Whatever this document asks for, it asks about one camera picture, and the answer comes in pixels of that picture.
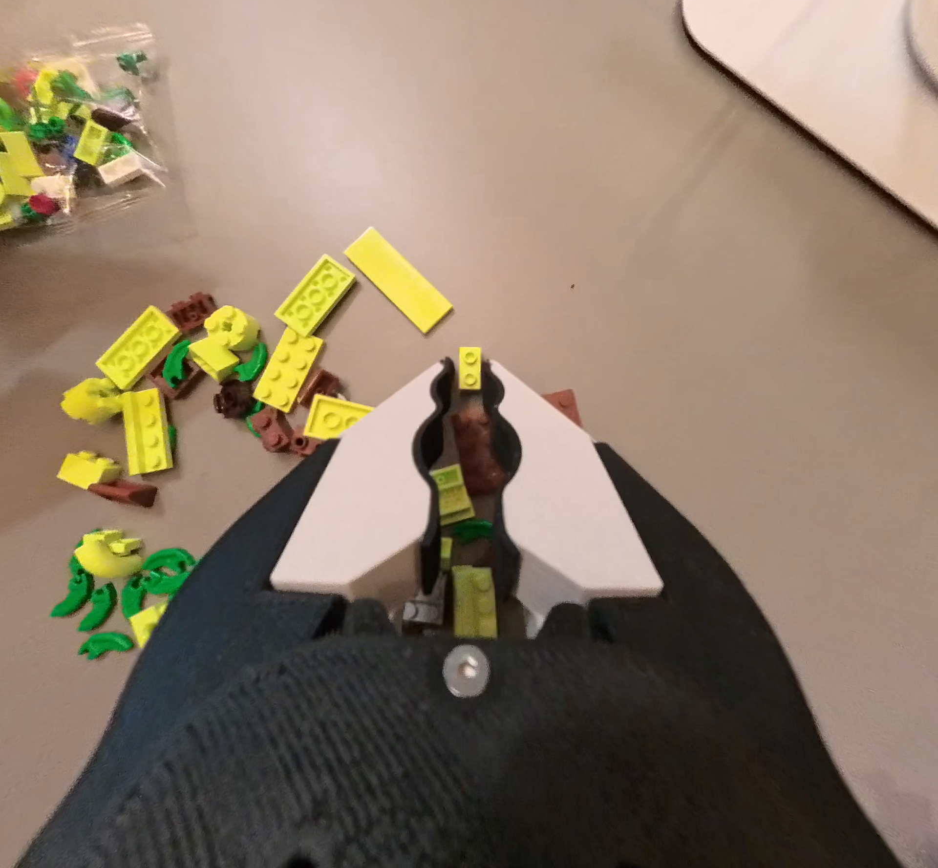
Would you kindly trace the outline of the lime flat tile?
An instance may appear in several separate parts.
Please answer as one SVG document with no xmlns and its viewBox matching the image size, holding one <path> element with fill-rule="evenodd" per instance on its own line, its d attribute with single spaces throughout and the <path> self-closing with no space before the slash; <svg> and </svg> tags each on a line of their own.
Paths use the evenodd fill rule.
<svg viewBox="0 0 938 868">
<path fill-rule="evenodd" d="M 366 230 L 344 255 L 421 334 L 428 335 L 453 311 L 450 300 L 377 229 Z"/>
</svg>

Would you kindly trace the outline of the large brown studded plate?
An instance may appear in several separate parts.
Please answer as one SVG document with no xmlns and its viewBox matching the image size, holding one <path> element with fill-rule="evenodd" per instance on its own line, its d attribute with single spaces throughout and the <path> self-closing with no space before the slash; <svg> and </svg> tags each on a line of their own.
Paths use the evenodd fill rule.
<svg viewBox="0 0 938 868">
<path fill-rule="evenodd" d="M 542 393 L 541 396 L 551 407 L 583 430 L 577 397 L 572 389 Z"/>
</svg>

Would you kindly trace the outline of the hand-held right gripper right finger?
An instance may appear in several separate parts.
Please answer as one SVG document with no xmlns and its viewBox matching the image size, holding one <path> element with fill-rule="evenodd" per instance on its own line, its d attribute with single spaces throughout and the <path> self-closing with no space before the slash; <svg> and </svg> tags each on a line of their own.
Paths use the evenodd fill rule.
<svg viewBox="0 0 938 868">
<path fill-rule="evenodd" d="M 591 436 L 497 361 L 487 374 L 493 453 L 508 477 L 500 517 L 517 559 L 509 593 L 525 633 L 559 604 L 659 596 L 661 576 Z"/>
</svg>

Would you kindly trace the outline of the pile of toy bricks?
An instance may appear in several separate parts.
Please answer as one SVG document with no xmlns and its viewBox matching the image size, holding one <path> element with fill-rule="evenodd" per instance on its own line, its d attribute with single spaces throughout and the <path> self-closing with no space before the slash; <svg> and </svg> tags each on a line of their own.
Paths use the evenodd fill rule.
<svg viewBox="0 0 938 868">
<path fill-rule="evenodd" d="M 169 312 L 147 308 L 99 361 L 103 378 L 66 390 L 72 419 L 99 424 L 119 416 L 127 471 L 140 477 L 173 467 L 175 432 L 167 401 L 186 395 L 204 376 L 218 386 L 218 414 L 246 424 L 267 452 L 315 456 L 370 412 L 341 397 L 341 382 L 316 362 L 317 327 L 355 281 L 323 256 L 277 310 L 284 329 L 273 349 L 257 318 L 197 292 Z M 52 617 L 87 614 L 79 655 L 89 660 L 143 649 L 171 600 L 199 560 L 184 547 L 149 554 L 140 539 L 119 529 L 84 534 L 69 558 L 64 598 Z"/>
</svg>

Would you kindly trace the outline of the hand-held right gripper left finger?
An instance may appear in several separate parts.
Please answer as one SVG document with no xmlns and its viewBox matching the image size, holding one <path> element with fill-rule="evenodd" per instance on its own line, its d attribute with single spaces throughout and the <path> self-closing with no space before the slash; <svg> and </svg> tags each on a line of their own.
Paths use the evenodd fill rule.
<svg viewBox="0 0 938 868">
<path fill-rule="evenodd" d="M 396 610 L 440 570 L 439 490 L 450 358 L 355 424 L 331 457 L 270 576 L 287 593 L 372 599 Z"/>
</svg>

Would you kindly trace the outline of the small sealed bag of pieces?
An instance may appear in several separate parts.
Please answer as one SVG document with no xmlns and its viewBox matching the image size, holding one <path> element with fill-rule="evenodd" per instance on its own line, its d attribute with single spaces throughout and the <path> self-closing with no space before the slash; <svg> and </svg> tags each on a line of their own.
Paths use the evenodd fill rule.
<svg viewBox="0 0 938 868">
<path fill-rule="evenodd" d="M 159 75 L 144 23 L 102 27 L 2 64 L 2 236 L 63 231 L 166 187 L 147 119 Z"/>
</svg>

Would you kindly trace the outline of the white monitor stand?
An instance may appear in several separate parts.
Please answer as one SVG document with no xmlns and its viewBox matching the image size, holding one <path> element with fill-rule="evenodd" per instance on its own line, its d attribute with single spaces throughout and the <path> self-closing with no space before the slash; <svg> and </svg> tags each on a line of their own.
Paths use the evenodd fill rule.
<svg viewBox="0 0 938 868">
<path fill-rule="evenodd" d="M 936 0 L 681 0 L 689 38 L 937 226 Z"/>
</svg>

